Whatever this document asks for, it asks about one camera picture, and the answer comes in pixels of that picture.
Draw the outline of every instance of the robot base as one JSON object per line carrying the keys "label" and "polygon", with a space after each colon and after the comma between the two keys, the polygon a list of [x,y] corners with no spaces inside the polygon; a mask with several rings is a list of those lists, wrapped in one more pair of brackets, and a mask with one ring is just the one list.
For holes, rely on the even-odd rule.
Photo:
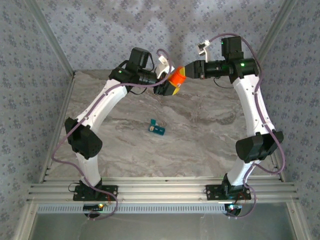
{"label": "robot base", "polygon": [[250,190],[246,187],[243,187],[239,191],[235,191],[229,194],[226,194],[224,188],[221,184],[217,185],[206,185],[205,186],[206,199],[208,201],[214,200],[251,200]]}
{"label": "robot base", "polygon": [[[117,185],[102,185],[102,179],[95,186],[95,188],[112,193],[116,197],[118,195],[118,186]],[[99,192],[99,191],[95,191],[92,188],[90,188],[89,186],[85,185],[82,181],[80,181],[80,184],[78,186],[76,186],[74,189],[73,201],[105,202],[105,201],[108,201],[109,199],[110,199],[110,201],[115,201],[115,199],[112,196],[106,195],[106,194]]]}

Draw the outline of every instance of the orange object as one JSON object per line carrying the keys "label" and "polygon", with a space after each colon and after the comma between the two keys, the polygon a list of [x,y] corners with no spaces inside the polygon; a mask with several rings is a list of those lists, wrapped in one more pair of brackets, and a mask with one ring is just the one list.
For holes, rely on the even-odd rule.
{"label": "orange object", "polygon": [[182,66],[179,66],[174,74],[172,74],[169,78],[169,81],[176,85],[177,87],[180,87],[181,84],[183,84],[186,80],[186,76],[183,74],[185,72],[185,68]]}

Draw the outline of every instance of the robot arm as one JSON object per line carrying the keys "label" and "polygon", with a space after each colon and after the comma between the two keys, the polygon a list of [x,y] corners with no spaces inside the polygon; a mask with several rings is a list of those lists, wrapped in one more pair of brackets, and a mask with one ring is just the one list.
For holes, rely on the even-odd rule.
{"label": "robot arm", "polygon": [[[134,48],[130,59],[124,61],[116,67],[110,74],[109,80],[93,102],[79,114],[76,119],[68,118],[65,121],[65,130],[70,132],[78,124],[79,120],[84,118],[82,124],[68,137],[68,143],[76,153],[84,176],[81,178],[83,184],[86,177],[92,186],[101,185],[101,176],[98,170],[98,153],[102,148],[102,141],[97,136],[99,127],[104,119],[114,108],[114,106],[127,95],[132,86],[118,86],[106,94],[106,92],[116,85],[123,83],[134,83],[140,85],[150,85],[157,83],[166,74],[169,73],[169,63],[164,56],[160,56],[160,64],[155,72],[145,70],[150,53],[141,48]],[[160,95],[173,95],[179,90],[179,87],[173,84],[172,80],[154,87],[154,93]]]}
{"label": "robot arm", "polygon": [[[260,89],[255,92],[259,82],[257,63],[252,58],[244,58],[241,46],[241,38],[223,38],[221,42],[222,56],[225,60],[208,61],[207,52],[205,60],[196,60],[185,66],[185,75],[194,79],[219,78],[228,76],[236,90],[246,122],[247,138],[236,142],[235,148],[238,155],[232,169],[224,176],[221,186],[210,189],[211,197],[216,200],[237,198],[239,193],[247,192],[243,183],[247,182],[245,176],[249,176],[255,167],[277,148],[277,144],[266,129],[266,125],[272,130],[278,141],[284,139],[283,133],[276,132],[274,125],[268,116]],[[263,124],[255,102],[258,103],[266,123]]]}

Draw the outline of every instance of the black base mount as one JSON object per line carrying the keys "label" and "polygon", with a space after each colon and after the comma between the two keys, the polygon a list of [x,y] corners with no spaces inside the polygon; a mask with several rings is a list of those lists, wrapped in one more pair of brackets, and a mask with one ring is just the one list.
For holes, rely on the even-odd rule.
{"label": "black base mount", "polygon": [[206,185],[205,186],[206,199],[208,201],[214,200],[250,200],[251,193],[248,188],[243,185],[232,186],[229,183],[227,174],[224,175],[222,184]]}
{"label": "black base mount", "polygon": [[[102,185],[102,179],[99,183],[94,186],[97,189],[112,193],[117,197],[118,195],[118,186],[117,185]],[[81,201],[81,202],[88,202],[88,201],[99,201],[99,202],[106,202],[106,201],[115,201],[112,196],[106,195],[102,192],[93,190],[91,187],[85,185],[82,181],[80,184],[75,187],[73,192],[73,201]]]}

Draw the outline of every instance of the black cable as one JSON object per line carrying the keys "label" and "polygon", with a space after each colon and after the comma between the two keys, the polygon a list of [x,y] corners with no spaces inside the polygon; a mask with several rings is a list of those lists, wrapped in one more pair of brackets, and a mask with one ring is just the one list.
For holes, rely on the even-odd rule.
{"label": "black cable", "polygon": [[215,85],[217,85],[219,88],[222,88],[222,89],[233,89],[233,87],[226,87],[226,86],[220,86],[217,82],[216,82],[216,77],[213,78],[213,81],[215,83]]}
{"label": "black cable", "polygon": [[72,184],[78,184],[78,185],[80,185],[79,182],[72,182],[72,183],[70,183],[69,186],[68,186],[68,191],[69,191],[70,193],[74,193],[74,192],[75,192],[75,191],[71,191],[71,190],[70,190],[70,186],[71,186]]}
{"label": "black cable", "polygon": [[129,62],[128,60],[124,60],[122,63],[119,64],[118,67],[122,68],[127,62]]}
{"label": "black cable", "polygon": [[150,72],[152,72],[155,69],[155,62],[154,62],[154,59],[152,58],[152,54],[151,53],[149,53],[149,56],[150,56],[150,59],[151,59],[151,62],[152,62],[152,69],[150,70]]}
{"label": "black cable", "polygon": [[136,93],[136,92],[130,90],[130,93],[132,93],[132,94],[134,94],[134,95],[141,95],[141,94],[143,94],[146,90],[147,90],[147,88],[145,88],[145,89],[144,89],[142,92],[140,92],[140,93]]}

